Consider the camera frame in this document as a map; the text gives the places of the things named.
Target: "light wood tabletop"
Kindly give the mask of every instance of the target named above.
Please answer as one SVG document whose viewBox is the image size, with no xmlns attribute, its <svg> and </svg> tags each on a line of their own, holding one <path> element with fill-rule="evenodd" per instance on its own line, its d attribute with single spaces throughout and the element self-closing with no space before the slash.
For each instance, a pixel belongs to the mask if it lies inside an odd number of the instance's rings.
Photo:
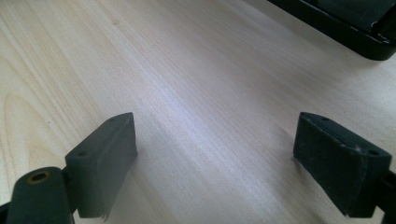
<svg viewBox="0 0 396 224">
<path fill-rule="evenodd" d="M 396 155 L 395 87 L 396 57 L 265 0 L 0 0 L 0 203 L 131 111 L 139 155 L 109 222 L 379 223 L 344 217 L 292 148 L 306 111 Z"/>
</svg>

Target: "black plastic part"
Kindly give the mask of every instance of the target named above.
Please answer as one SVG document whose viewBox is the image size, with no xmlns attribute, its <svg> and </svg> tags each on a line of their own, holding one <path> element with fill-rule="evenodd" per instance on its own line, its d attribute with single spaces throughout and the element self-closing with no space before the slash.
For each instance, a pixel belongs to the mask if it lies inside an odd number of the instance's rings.
<svg viewBox="0 0 396 224">
<path fill-rule="evenodd" d="M 381 224 L 396 224 L 396 219 L 390 217 L 388 214 L 385 214 Z"/>
<path fill-rule="evenodd" d="M 21 223 L 74 223 L 61 169 L 38 169 L 17 181 L 8 208 L 7 224 Z"/>
<path fill-rule="evenodd" d="M 269 1 L 365 58 L 384 61 L 396 51 L 394 0 Z"/>
<path fill-rule="evenodd" d="M 344 215 L 373 215 L 377 183 L 389 172 L 387 151 L 330 119 L 301 113 L 293 153 Z"/>
<path fill-rule="evenodd" d="M 384 219 L 396 223 L 396 174 L 388 172 L 379 181 L 376 203 L 387 215 Z"/>
<path fill-rule="evenodd" d="M 0 205 L 0 224 L 6 224 L 9 203 Z"/>
<path fill-rule="evenodd" d="M 66 155 L 70 203 L 80 217 L 109 214 L 136 156 L 132 113 L 108 119 Z"/>
</svg>

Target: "screw hole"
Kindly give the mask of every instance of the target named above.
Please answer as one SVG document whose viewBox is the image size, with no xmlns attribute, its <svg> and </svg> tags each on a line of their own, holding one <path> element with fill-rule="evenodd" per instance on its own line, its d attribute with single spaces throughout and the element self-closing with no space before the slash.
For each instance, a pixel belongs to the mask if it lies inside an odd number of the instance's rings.
<svg viewBox="0 0 396 224">
<path fill-rule="evenodd" d="M 85 157 L 87 155 L 87 152 L 80 151 L 77 155 L 80 156 L 80 157 Z"/>
<path fill-rule="evenodd" d="M 49 171 L 36 173 L 34 175 L 31 175 L 27 179 L 27 183 L 30 184 L 30 185 L 39 184 L 39 183 L 45 181 L 49 176 L 50 176 L 50 172 Z"/>
<path fill-rule="evenodd" d="M 373 156 L 378 156 L 379 155 L 379 153 L 377 151 L 374 151 L 374 150 L 369 150 L 369 154 L 373 155 Z"/>
</svg>

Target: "wood grain surface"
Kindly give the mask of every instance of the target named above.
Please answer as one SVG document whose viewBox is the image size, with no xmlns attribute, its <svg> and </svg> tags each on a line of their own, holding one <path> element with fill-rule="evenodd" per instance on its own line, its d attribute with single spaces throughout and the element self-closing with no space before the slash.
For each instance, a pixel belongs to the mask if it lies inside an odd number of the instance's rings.
<svg viewBox="0 0 396 224">
<path fill-rule="evenodd" d="M 396 155 L 395 72 L 264 0 L 0 0 L 0 203 L 132 111 L 110 223 L 379 223 L 343 217 L 292 146 L 307 111 Z"/>
</svg>

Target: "wooden table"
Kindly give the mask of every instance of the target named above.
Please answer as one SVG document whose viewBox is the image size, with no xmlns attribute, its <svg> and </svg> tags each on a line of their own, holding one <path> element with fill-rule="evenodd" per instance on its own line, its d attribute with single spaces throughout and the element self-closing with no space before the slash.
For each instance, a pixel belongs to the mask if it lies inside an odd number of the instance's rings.
<svg viewBox="0 0 396 224">
<path fill-rule="evenodd" d="M 343 217 L 292 147 L 307 111 L 396 154 L 395 72 L 264 0 L 0 0 L 0 203 L 133 111 L 110 221 L 379 223 Z"/>
</svg>

